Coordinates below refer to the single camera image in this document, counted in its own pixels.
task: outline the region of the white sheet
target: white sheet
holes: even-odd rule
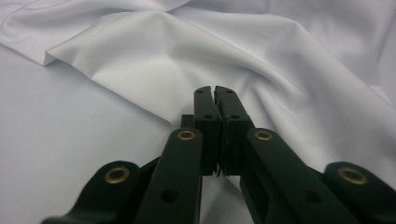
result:
[[[394,1],[39,0],[0,8],[0,43],[36,66],[71,64],[174,128],[192,111],[195,89],[231,88],[256,126],[279,132],[308,165],[355,162],[396,188]]]

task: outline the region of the white cloth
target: white cloth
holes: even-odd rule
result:
[[[396,188],[394,1],[6,1],[0,43],[71,64],[179,124],[203,86],[235,90],[307,165],[351,161]]]

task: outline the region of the metal rivet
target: metal rivet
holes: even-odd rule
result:
[[[120,172],[120,176],[114,177],[114,174]],[[115,167],[107,171],[105,181],[109,184],[118,184],[126,180],[131,172],[125,166]]]
[[[368,181],[365,175],[351,167],[342,167],[338,169],[338,174],[352,184],[364,185]]]
[[[181,140],[191,140],[195,137],[195,133],[192,131],[181,131],[177,134],[177,137]]]
[[[269,141],[273,138],[273,136],[265,131],[257,131],[254,133],[254,136],[263,141]]]

